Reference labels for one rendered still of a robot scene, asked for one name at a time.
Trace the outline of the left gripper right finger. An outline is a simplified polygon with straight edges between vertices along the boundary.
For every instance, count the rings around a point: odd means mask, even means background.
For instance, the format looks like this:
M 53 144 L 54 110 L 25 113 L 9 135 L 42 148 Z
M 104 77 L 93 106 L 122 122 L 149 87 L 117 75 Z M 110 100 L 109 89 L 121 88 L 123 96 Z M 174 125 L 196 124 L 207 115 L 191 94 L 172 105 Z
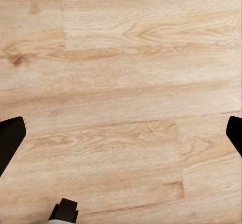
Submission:
M 242 118 L 231 116 L 227 124 L 226 134 L 242 156 Z

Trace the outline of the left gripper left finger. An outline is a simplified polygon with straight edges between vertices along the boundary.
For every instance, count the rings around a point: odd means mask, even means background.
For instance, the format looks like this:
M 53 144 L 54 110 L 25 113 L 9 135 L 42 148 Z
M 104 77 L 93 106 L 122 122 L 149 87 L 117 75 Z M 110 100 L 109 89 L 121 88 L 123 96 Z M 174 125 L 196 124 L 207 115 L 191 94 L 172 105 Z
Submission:
M 0 122 L 0 176 L 26 136 L 23 117 Z

